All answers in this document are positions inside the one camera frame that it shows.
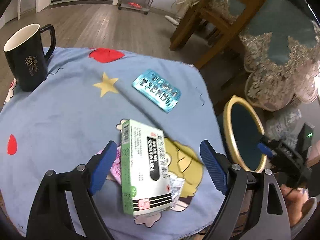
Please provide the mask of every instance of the red heart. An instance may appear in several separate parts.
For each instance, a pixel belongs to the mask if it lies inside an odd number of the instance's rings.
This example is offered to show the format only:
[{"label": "red heart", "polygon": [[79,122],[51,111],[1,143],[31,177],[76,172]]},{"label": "red heart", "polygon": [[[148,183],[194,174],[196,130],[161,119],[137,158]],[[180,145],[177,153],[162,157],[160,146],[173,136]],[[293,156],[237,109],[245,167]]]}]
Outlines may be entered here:
[{"label": "red heart", "polygon": [[14,155],[17,152],[17,141],[16,138],[11,134],[8,141],[7,152],[10,155]]},{"label": "red heart", "polygon": [[124,56],[122,52],[114,49],[98,48],[89,54],[89,57],[93,57],[100,63],[108,63],[120,59]]}]

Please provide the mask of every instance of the blue blister pack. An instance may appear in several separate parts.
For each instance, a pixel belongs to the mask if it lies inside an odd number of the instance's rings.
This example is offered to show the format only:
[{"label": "blue blister pack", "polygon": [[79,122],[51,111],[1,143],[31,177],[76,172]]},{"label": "blue blister pack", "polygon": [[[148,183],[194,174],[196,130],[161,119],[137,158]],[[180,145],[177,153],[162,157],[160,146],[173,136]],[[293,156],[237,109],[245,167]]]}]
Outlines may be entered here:
[{"label": "blue blister pack", "polygon": [[172,110],[181,96],[179,89],[170,85],[167,80],[151,69],[142,73],[132,86],[167,113]]}]

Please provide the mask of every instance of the pink packet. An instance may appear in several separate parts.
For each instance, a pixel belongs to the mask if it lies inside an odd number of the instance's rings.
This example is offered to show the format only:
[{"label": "pink packet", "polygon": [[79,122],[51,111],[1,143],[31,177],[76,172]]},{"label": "pink packet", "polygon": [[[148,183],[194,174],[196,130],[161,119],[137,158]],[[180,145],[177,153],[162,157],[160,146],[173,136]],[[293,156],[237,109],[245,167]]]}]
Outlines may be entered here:
[{"label": "pink packet", "polygon": [[116,159],[111,166],[110,172],[121,185],[121,145],[118,146]]}]

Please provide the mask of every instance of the person's hand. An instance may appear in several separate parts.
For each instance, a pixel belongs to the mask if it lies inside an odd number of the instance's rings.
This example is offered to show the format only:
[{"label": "person's hand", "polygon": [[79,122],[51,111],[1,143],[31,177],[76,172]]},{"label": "person's hand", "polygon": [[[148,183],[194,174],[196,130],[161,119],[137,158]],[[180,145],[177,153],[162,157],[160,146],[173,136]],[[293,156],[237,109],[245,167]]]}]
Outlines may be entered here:
[{"label": "person's hand", "polygon": [[302,207],[309,199],[308,192],[303,191],[302,189],[292,190],[292,188],[287,187],[284,184],[281,185],[280,190],[287,206],[290,227],[293,227],[303,216]]}]

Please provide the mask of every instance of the gold mirror frame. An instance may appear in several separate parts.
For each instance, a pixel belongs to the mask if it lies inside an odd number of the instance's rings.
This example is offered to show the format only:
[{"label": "gold mirror frame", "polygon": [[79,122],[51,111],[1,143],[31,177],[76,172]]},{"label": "gold mirror frame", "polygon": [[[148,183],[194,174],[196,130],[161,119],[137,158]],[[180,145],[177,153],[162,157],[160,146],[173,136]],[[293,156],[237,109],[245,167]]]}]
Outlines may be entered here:
[{"label": "gold mirror frame", "polygon": [[[237,97],[236,95],[233,95],[232,98],[226,103],[223,109],[223,129],[224,129],[224,135],[226,137],[226,142],[227,146],[229,149],[229,152],[231,154],[231,158],[235,163],[238,163],[242,168],[244,168],[246,171],[252,171],[249,169],[249,167],[244,163],[244,160],[242,159],[237,144],[236,144],[236,139],[233,134],[233,129],[232,129],[232,123],[231,123],[231,109],[234,104],[240,104],[247,109],[253,118],[255,124],[258,127],[258,131],[261,134],[264,134],[264,129],[262,126],[262,123],[255,112],[255,110],[252,108],[252,106],[243,98]],[[257,169],[253,172],[258,172],[261,173],[266,166],[267,162],[267,156],[265,154],[262,154],[260,163],[257,167]]]}]

